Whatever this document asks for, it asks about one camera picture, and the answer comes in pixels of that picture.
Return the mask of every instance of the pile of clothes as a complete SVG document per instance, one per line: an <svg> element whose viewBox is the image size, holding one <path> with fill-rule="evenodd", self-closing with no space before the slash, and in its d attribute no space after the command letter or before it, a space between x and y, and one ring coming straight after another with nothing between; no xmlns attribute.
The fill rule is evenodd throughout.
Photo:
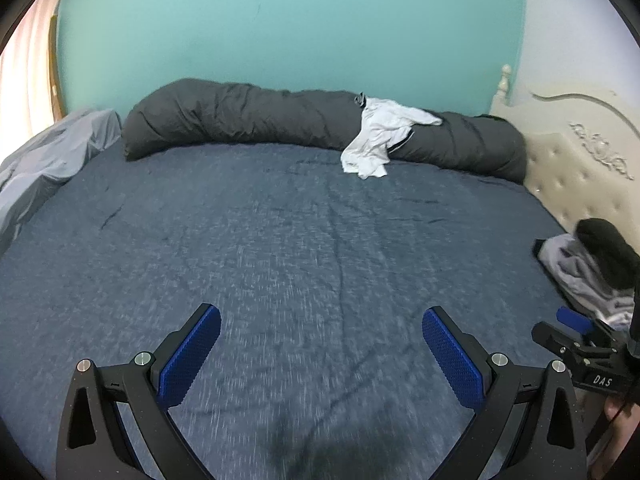
<svg viewBox="0 0 640 480"><path fill-rule="evenodd" d="M574 234L537 240L534 254L575 310L628 329L636 290L640 299L640 256L613 224L581 220Z"/></svg>

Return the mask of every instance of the cream headboard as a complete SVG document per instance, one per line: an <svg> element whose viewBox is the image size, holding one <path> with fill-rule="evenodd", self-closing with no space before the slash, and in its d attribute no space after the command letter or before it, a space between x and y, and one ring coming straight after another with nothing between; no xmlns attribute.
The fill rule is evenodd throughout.
<svg viewBox="0 0 640 480"><path fill-rule="evenodd" d="M533 89L511 106L511 69L491 114L519 129L527 143L525 186L572 232L589 217L612 222L640 253L640 118L613 91L581 84Z"/></svg>

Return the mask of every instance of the teal wall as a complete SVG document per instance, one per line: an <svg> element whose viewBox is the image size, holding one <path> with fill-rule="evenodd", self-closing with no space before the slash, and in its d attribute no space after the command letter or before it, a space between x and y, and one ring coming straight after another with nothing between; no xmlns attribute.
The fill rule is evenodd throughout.
<svg viewBox="0 0 640 480"><path fill-rule="evenodd" d="M347 89L480 114L517 66L524 0L61 0L70 110L130 108L185 76Z"/></svg>

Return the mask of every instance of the bed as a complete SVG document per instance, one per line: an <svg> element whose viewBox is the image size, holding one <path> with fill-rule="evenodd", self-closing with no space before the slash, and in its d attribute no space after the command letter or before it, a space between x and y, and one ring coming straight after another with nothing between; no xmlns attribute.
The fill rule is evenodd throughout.
<svg viewBox="0 0 640 480"><path fill-rule="evenodd" d="M81 358L126 362L207 301L222 334L171 413L218 480L428 478L472 412L422 340L425 309L544 366L530 330L562 299L533 241L601 216L639 247L640 121L603 91L512 107L509 77L491 114L524 134L526 187L411 162L362 181L339 152L283 144L96 156L0 259L0 416L28 459L54 478Z"/></svg>

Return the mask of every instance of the person's hand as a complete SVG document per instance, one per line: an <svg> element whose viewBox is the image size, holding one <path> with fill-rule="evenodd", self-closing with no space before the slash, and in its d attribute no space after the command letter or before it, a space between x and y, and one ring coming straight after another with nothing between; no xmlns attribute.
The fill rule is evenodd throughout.
<svg viewBox="0 0 640 480"><path fill-rule="evenodd" d="M622 399L615 397L607 397L604 402L604 413L609 420L616 416L616 413L622 406ZM618 415L611 425L612 437L607 447L597 457L593 465L591 465L591 478L593 480L602 480L613 463L617 460L628 444L631 435L640 423L640 406L633 404L631 407L626 406Z"/></svg>

